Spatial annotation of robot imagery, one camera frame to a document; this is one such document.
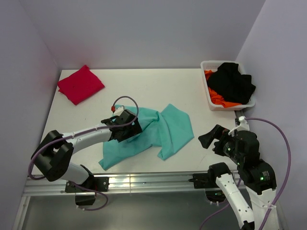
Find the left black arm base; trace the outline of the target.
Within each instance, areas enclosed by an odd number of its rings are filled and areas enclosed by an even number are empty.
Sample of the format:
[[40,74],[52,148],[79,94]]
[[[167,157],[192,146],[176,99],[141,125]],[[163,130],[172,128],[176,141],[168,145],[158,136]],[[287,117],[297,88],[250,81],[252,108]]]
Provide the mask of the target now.
[[[89,177],[83,184],[79,185],[68,181],[65,186],[65,193],[75,193],[75,204],[78,208],[86,211],[95,211],[104,208],[108,204],[108,196],[104,192],[108,191],[109,177]],[[105,203],[101,207],[88,208],[92,206],[98,195],[105,198]]]

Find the teal t-shirt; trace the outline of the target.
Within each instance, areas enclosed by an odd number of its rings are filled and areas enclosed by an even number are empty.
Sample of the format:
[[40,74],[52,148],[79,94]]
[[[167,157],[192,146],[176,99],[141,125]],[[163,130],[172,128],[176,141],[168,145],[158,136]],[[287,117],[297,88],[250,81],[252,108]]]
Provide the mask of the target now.
[[157,157],[165,161],[194,138],[189,115],[172,104],[161,112],[140,107],[138,120],[142,128],[140,134],[122,142],[103,143],[103,158],[99,165],[104,170],[151,147],[160,147]]

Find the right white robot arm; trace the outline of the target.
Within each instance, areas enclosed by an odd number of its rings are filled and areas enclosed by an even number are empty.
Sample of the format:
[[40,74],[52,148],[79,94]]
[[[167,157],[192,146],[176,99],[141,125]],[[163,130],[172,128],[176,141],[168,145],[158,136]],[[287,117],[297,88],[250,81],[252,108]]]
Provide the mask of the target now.
[[273,168],[260,158],[259,141],[253,132],[241,130],[230,135],[229,130],[216,125],[208,133],[199,136],[203,148],[214,145],[216,155],[228,157],[237,168],[239,180],[235,181],[225,162],[209,166],[208,183],[218,187],[232,208],[241,230],[280,228],[276,211],[266,218],[272,209],[276,195],[276,177]]

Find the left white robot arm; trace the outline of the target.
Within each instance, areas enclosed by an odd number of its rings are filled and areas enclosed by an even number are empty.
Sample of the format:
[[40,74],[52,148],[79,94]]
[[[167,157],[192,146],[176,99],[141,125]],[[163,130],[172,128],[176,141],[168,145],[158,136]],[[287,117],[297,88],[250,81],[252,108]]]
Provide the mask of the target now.
[[141,132],[137,115],[123,107],[89,129],[65,134],[50,131],[32,155],[28,175],[35,179],[32,170],[37,167],[42,178],[50,182],[63,179],[75,183],[82,191],[89,191],[94,176],[85,166],[71,162],[73,154],[98,143],[122,142]]

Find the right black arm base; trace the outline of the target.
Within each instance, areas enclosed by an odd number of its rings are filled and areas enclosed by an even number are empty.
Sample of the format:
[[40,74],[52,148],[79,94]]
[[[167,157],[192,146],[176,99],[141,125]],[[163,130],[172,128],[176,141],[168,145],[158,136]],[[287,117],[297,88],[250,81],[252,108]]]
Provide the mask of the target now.
[[194,189],[204,189],[205,195],[210,202],[222,203],[225,201],[224,193],[211,180],[208,173],[194,173],[188,181],[193,183]]

